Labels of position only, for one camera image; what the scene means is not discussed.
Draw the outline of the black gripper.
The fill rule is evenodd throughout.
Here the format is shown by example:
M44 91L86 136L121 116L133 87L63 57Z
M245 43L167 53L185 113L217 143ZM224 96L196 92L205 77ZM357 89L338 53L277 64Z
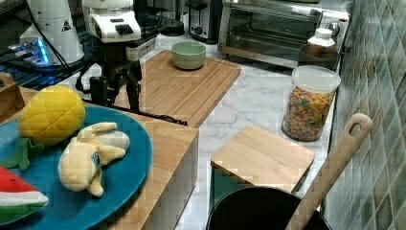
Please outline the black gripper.
M139 60L130 60L127 56L129 46L122 42L101 42L101 55L104 57L103 74L111 84L118 84L124 77L126 94L131 110L140 110L139 94L141 92L138 81L142 79L142 70ZM90 78L91 99L94 104L107 104L107 81L104 77Z

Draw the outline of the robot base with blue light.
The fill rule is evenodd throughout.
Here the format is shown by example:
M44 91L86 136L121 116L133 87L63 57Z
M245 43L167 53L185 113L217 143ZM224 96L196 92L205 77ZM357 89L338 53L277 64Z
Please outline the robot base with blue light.
M1 42L7 52L38 67L68 67L83 58L68 0L1 0L1 19L23 3L31 26L15 44Z

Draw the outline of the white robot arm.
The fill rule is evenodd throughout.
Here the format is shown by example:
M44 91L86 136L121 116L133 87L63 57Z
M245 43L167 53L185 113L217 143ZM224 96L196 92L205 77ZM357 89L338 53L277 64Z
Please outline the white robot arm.
M112 107L124 89L130 110L138 113L143 77L140 58L154 37L143 35L134 0L82 0L82 8L92 49L77 79L77 90L93 104Z

